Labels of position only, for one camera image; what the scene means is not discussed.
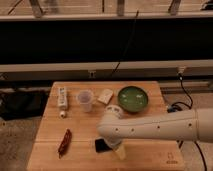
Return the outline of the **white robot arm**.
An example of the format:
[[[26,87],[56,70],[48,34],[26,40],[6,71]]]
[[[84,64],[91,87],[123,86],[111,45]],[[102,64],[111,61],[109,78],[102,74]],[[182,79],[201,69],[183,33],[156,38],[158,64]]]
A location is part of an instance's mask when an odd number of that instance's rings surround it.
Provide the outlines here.
[[[158,116],[123,119],[123,110],[108,105],[97,125],[97,153],[115,151],[126,157],[123,139],[201,141],[213,143],[213,108],[191,109]]]

